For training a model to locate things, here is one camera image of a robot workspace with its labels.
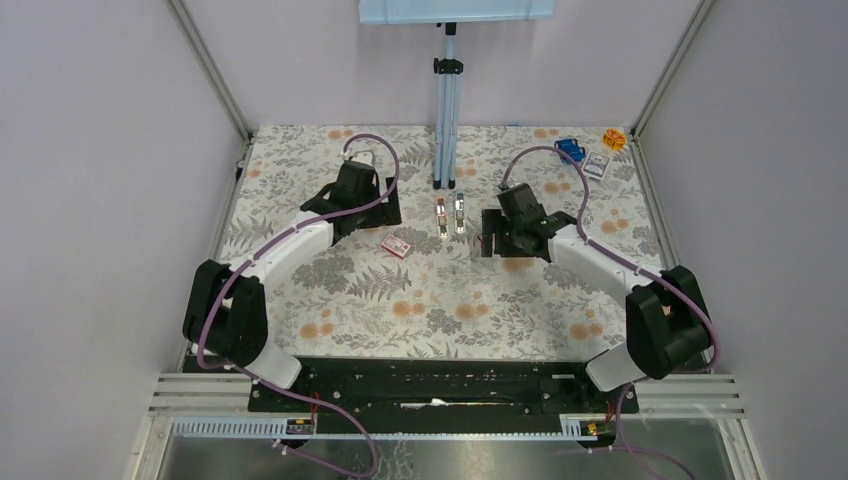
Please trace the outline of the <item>pink stapler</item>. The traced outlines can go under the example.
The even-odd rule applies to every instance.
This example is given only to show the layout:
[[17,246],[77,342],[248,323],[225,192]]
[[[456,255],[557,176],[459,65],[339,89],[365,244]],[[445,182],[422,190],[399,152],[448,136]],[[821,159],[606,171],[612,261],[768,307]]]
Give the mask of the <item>pink stapler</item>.
[[448,220],[447,220],[447,210],[446,210],[446,202],[444,197],[438,197],[436,200],[436,223],[438,234],[442,239],[446,239],[449,237],[448,230]]

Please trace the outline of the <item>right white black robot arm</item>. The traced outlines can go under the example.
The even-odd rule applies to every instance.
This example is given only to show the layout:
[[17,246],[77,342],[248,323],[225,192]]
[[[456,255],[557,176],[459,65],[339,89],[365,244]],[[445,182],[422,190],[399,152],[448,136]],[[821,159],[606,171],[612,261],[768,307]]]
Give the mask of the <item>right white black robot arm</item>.
[[578,219],[547,212],[531,187],[500,192],[481,213],[484,257],[533,257],[577,273],[625,310],[625,340],[578,368],[575,402],[597,412],[613,391],[642,378],[663,379],[714,345],[705,302],[683,266],[653,271],[590,239]]

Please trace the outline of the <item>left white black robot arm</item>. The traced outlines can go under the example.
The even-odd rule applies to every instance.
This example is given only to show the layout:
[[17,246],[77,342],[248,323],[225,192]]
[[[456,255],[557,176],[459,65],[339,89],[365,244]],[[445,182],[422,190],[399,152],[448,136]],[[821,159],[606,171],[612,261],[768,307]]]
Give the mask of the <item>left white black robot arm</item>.
[[196,270],[183,336],[254,377],[273,384],[272,398],[288,411],[309,401],[310,385],[299,377],[301,363],[271,338],[267,297],[314,256],[356,230],[402,221],[397,180],[349,160],[335,181],[304,202],[282,232],[239,266],[203,262]]

